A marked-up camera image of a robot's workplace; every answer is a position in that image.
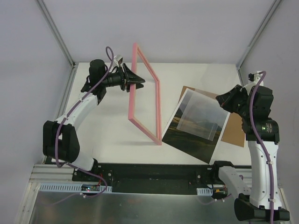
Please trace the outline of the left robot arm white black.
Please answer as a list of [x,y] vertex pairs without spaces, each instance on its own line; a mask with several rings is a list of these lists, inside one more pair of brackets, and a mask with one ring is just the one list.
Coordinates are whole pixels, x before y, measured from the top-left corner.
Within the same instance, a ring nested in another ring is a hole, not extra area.
[[83,177],[93,182],[99,176],[97,160],[80,149],[77,130],[87,115],[103,100],[108,87],[119,86],[129,92],[131,85],[144,87],[145,80],[135,74],[125,63],[107,66],[103,60],[90,62],[89,75],[76,103],[55,121],[43,125],[43,154],[58,162],[69,163],[83,169]]

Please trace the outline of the aluminium corner post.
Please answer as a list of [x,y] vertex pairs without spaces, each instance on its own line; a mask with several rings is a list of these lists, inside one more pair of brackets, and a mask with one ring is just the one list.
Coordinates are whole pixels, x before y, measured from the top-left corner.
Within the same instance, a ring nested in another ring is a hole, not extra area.
[[273,15],[276,13],[276,11],[278,10],[278,8],[279,8],[279,6],[281,5],[282,2],[283,2],[283,0],[274,0],[272,2],[270,8],[268,9],[267,13],[263,17],[261,23],[259,24],[257,30],[255,31],[253,37],[251,38],[249,44],[247,45],[246,50],[244,51],[244,53],[241,56],[240,60],[237,62],[237,64],[236,64],[236,69],[237,70],[239,70],[241,68],[241,66],[243,65],[243,63],[245,62],[245,60],[248,57],[249,53],[251,52],[251,50],[255,46],[255,44],[258,41],[258,39],[260,38],[260,36],[263,34],[263,31],[266,29],[267,25],[271,21]]
[[36,4],[38,5],[39,9],[41,10],[41,13],[46,21],[46,23],[48,24],[56,42],[58,43],[63,55],[65,56],[65,58],[67,59],[69,65],[74,68],[75,66],[75,62],[50,14],[50,11],[48,10],[45,2],[43,0],[36,0]]

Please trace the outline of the landscape photo print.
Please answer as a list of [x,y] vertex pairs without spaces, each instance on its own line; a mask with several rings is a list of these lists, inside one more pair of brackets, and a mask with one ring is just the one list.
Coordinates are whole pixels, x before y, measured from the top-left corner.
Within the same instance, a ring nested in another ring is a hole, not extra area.
[[164,130],[162,142],[209,164],[223,135],[229,113],[222,131],[217,132],[214,140],[210,141],[177,129],[178,122],[182,115],[182,112],[179,109],[180,101],[181,100],[179,100],[178,105]]

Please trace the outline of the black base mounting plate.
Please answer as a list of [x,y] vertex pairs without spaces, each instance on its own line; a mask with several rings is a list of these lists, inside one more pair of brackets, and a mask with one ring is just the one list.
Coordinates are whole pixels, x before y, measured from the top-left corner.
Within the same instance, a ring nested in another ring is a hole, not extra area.
[[217,175],[228,161],[213,165],[120,164],[100,163],[101,175],[114,193],[196,195],[197,189],[223,185]]

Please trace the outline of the pink picture frame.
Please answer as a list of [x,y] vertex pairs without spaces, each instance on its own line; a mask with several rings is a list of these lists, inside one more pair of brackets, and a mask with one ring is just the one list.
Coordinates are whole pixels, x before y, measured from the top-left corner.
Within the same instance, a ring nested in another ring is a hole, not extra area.
[[140,49],[133,44],[131,70],[135,74],[144,72],[145,79],[140,89],[130,90],[128,102],[128,120],[156,145],[162,145],[161,84],[160,79]]

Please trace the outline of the clear acrylic sheet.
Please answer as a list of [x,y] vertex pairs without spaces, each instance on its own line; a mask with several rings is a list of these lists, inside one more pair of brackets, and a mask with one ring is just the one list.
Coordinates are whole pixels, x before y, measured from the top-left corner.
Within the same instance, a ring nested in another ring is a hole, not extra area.
[[185,90],[179,109],[182,115],[177,129],[210,141],[222,131],[228,116],[216,99],[191,89]]

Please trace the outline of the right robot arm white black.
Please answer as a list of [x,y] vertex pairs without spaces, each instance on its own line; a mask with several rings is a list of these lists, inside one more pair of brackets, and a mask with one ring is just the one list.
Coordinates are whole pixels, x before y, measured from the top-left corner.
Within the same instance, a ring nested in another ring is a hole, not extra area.
[[230,161],[215,161],[211,181],[224,183],[234,198],[234,211],[239,221],[289,221],[290,212],[283,208],[278,193],[276,159],[279,127],[269,117],[274,96],[272,90],[253,86],[250,91],[236,85],[229,92],[216,96],[220,107],[242,118],[242,130],[251,157],[251,187],[237,174]]

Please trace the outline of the left aluminium corner post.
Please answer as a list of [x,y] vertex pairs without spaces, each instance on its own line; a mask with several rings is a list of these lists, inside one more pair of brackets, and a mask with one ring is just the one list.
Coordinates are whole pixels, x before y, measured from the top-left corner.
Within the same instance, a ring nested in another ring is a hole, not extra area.
[[50,14],[50,11],[48,10],[45,2],[43,0],[36,0],[36,4],[38,5],[39,9],[41,10],[41,13],[46,21],[46,23],[48,24],[56,42],[58,43],[63,55],[65,56],[65,58],[67,59],[69,65],[74,68],[75,66],[75,62]]

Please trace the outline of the right aluminium corner post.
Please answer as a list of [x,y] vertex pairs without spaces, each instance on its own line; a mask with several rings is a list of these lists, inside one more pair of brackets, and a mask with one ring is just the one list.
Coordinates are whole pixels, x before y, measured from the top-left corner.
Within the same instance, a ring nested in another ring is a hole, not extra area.
[[259,24],[257,30],[255,31],[253,37],[251,38],[249,44],[247,45],[246,50],[244,51],[244,53],[241,56],[240,60],[237,62],[237,64],[236,64],[236,69],[237,70],[239,70],[241,68],[241,66],[243,65],[243,63],[245,62],[245,60],[248,57],[249,53],[251,52],[251,50],[255,46],[255,44],[258,41],[258,39],[260,38],[260,36],[263,34],[263,31],[266,29],[267,25],[271,21],[273,15],[276,13],[276,11],[278,10],[278,8],[279,8],[279,6],[281,5],[282,2],[283,2],[283,0],[274,0],[272,2],[270,8],[268,9],[267,13],[263,17],[261,23]]

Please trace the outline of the brown cardboard backing board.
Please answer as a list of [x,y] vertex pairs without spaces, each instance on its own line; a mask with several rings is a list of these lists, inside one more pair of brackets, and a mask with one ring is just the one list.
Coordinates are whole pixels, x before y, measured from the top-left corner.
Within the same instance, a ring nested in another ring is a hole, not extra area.
[[[179,100],[182,98],[184,92],[186,89],[190,89],[196,92],[199,92],[209,98],[215,99],[217,94],[211,93],[208,91],[203,91],[199,89],[195,89],[192,87],[188,86],[183,86]],[[245,133],[242,130],[242,118],[236,114],[236,113],[231,113],[228,117],[228,121],[226,124],[226,127],[224,129],[221,141],[236,145],[239,147],[244,147],[244,142],[245,142]]]

